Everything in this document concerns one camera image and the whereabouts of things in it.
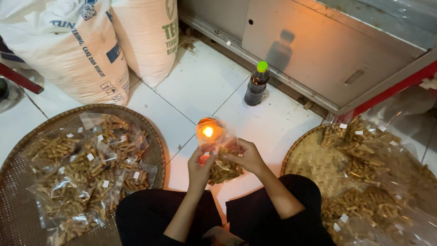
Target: woven basket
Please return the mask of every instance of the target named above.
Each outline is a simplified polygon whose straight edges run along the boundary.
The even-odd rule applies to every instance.
[[[121,119],[134,122],[141,130],[149,132],[150,135],[147,137],[149,147],[140,166],[142,164],[156,165],[158,171],[152,188],[162,189],[164,187],[164,149],[158,134],[144,116],[128,108],[111,104],[93,104],[66,111],[47,120],[24,136],[3,163],[0,172],[1,245],[47,245],[47,230],[41,229],[35,199],[26,190],[32,185],[32,181],[24,172],[27,161],[21,157],[21,152],[36,138],[38,133],[53,131],[83,112],[113,114]],[[115,224],[115,213],[112,213],[111,217],[105,221],[104,227],[97,227],[71,240],[67,245],[121,245]]]
[[[316,183],[326,197],[337,196],[351,187],[362,189],[363,184],[338,174],[349,158],[333,147],[320,146],[327,126],[313,128],[291,146],[282,161],[281,176],[305,176]]]

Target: lit candle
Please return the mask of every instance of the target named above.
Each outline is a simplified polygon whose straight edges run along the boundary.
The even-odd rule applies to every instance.
[[[202,119],[197,125],[198,139],[203,142],[214,142],[220,139],[223,135],[223,128],[217,126],[214,119]]]

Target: sleeve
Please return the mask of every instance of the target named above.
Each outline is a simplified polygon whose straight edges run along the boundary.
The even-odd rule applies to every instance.
[[[306,245],[335,245],[331,236],[322,225],[320,215],[309,209],[281,220],[284,232],[296,242],[304,242]]]
[[[174,240],[173,238],[170,238],[164,234],[162,234],[156,241],[154,241],[151,246],[182,246],[185,245],[183,242],[179,242],[177,240]]]

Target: green bottle cap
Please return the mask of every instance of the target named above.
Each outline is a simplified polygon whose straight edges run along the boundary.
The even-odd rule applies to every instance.
[[[267,62],[260,61],[258,62],[257,70],[258,72],[263,73],[267,70],[267,67],[268,67]]]

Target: cabinet handle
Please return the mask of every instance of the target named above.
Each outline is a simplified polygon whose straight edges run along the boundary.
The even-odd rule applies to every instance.
[[[356,71],[351,77],[349,77],[346,80],[346,82],[344,82],[344,84],[345,85],[352,84],[363,75],[364,75],[364,70],[360,69],[360,70]]]

